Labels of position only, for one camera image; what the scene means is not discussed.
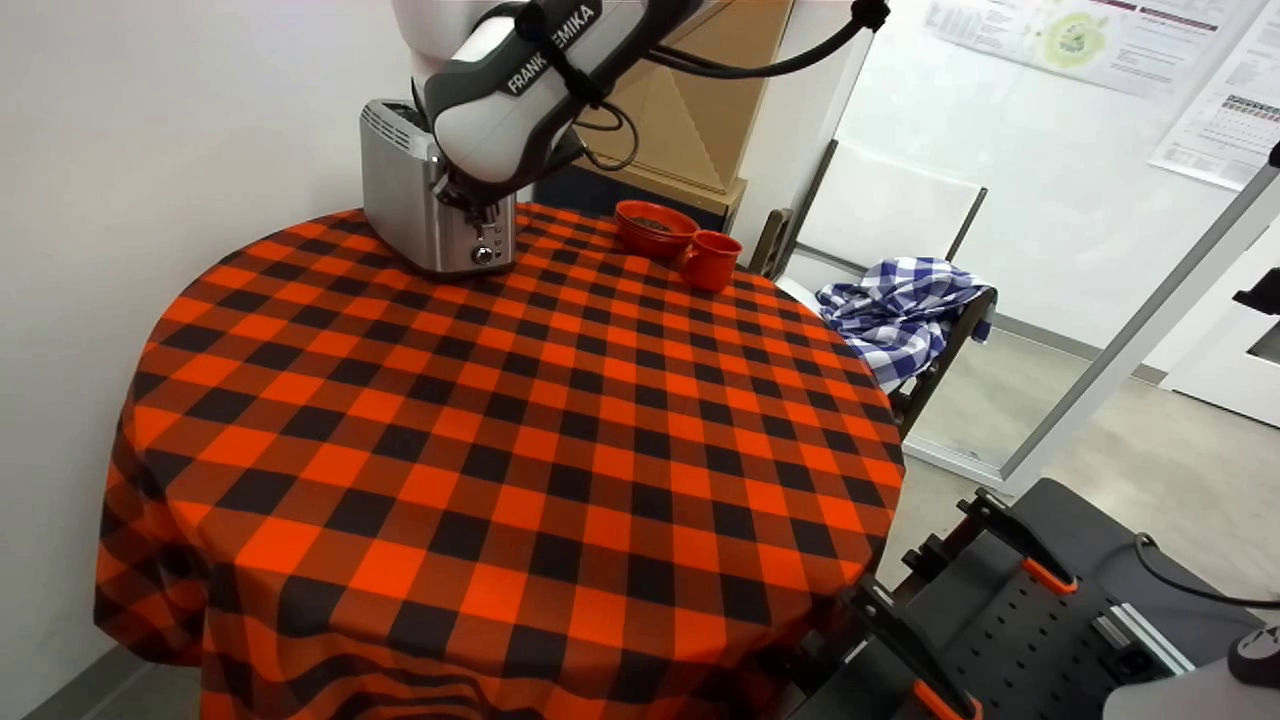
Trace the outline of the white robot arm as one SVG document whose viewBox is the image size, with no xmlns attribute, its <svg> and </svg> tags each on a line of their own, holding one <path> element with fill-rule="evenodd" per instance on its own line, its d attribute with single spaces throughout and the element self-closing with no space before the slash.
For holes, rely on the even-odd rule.
<svg viewBox="0 0 1280 720">
<path fill-rule="evenodd" d="M 421 113 L 445 157 L 445 199 L 490 209 L 533 183 L 586 103 L 703 0 L 394 0 L 426 66 Z"/>
</svg>

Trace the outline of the black and orange robot base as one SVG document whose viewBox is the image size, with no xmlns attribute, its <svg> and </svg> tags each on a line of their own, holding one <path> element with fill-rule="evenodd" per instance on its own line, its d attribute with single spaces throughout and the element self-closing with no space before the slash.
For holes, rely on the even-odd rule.
<svg viewBox="0 0 1280 720">
<path fill-rule="evenodd" d="M 784 650 L 795 720 L 1276 720 L 1272 597 L 1211 589 L 1059 479 L 961 499 Z"/>
</svg>

